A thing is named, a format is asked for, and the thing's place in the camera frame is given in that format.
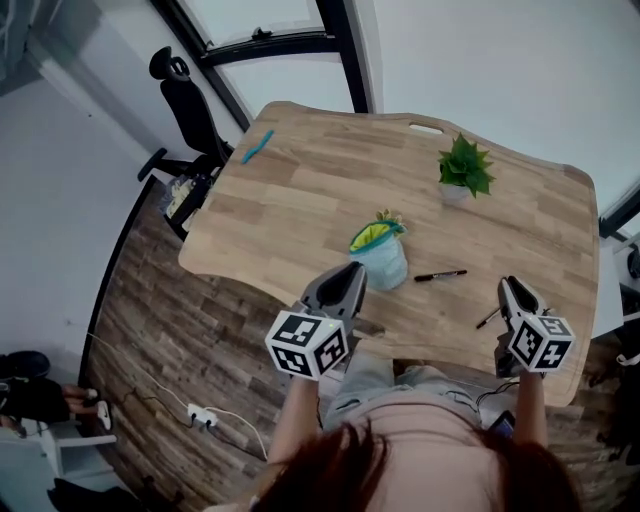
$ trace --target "power strip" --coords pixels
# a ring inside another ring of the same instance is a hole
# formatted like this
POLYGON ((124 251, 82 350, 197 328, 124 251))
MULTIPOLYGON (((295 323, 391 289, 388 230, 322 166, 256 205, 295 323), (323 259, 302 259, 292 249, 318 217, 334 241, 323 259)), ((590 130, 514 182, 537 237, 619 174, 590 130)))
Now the power strip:
POLYGON ((211 423, 209 423, 208 425, 209 427, 213 427, 215 426, 216 423, 218 423, 218 416, 215 412, 207 411, 206 409, 203 409, 202 407, 196 404, 188 405, 187 414, 189 415, 189 419, 191 419, 195 414, 194 421, 199 421, 200 423, 203 423, 203 424, 206 424, 207 422, 210 421, 211 423))

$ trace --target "gray pants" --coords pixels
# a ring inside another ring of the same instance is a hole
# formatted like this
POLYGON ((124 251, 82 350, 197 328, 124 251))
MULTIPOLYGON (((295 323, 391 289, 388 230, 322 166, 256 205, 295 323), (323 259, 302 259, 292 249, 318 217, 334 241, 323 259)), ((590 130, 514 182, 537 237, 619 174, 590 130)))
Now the gray pants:
POLYGON ((394 379, 391 359, 356 352, 338 395, 329 405, 323 422, 324 430, 339 427, 348 412, 370 400, 388 393, 414 390, 449 398, 468 409, 470 420, 480 423, 480 414, 473 399, 440 370, 432 366, 410 366, 394 379))

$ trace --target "white pot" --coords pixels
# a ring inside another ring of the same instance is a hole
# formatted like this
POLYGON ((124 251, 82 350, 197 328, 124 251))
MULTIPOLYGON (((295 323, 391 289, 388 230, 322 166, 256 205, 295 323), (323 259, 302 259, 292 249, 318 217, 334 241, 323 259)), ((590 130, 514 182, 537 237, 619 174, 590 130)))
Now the white pot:
POLYGON ((471 190, 468 187, 445 185, 444 183, 440 183, 440 192, 447 203, 459 203, 471 195, 471 190))

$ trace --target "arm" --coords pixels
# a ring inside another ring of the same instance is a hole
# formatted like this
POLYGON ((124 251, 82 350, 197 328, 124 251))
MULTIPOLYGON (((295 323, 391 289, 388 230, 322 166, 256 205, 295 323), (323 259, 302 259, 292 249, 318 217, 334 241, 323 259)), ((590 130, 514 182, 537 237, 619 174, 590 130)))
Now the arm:
POLYGON ((255 480, 251 489, 239 498, 239 505, 248 509, 252 497, 260 496, 271 487, 286 461, 305 441, 318 434, 317 404, 318 383, 293 377, 273 434, 267 467, 255 480))
POLYGON ((520 374, 520 389, 516 406, 516 443, 539 443, 547 446, 547 416, 544 409, 544 388, 539 373, 520 374))
POLYGON ((298 448, 318 434, 318 382, 293 377, 273 441, 268 464, 280 464, 291 458, 298 448))

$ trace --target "light blue cup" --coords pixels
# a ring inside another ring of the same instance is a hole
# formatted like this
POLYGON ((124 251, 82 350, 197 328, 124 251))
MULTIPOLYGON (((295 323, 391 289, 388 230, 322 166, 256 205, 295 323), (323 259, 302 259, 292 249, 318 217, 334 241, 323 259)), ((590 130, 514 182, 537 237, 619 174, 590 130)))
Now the light blue cup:
POLYGON ((406 229, 389 220, 372 222, 353 237, 351 245, 362 233, 377 224, 386 224, 389 230, 358 249, 352 250, 350 246, 349 257, 351 261, 364 265, 367 271, 367 286, 379 291, 391 290, 399 286, 409 273, 402 244, 395 236, 395 233, 404 233, 406 229))

